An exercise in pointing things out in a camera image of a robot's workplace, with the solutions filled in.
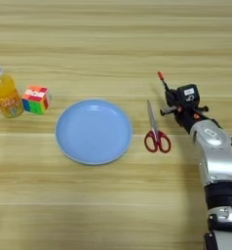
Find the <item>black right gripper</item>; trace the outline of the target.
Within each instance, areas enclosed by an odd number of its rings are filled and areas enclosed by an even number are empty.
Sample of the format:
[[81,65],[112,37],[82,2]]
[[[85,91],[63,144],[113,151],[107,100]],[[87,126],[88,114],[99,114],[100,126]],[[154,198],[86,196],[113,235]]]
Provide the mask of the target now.
[[178,89],[167,90],[165,96],[168,107],[161,109],[160,114],[162,116],[173,114],[177,124],[184,128],[187,133],[190,133],[195,123],[207,119],[207,116],[204,115],[204,112],[209,110],[207,106],[183,107],[180,105],[180,92]]

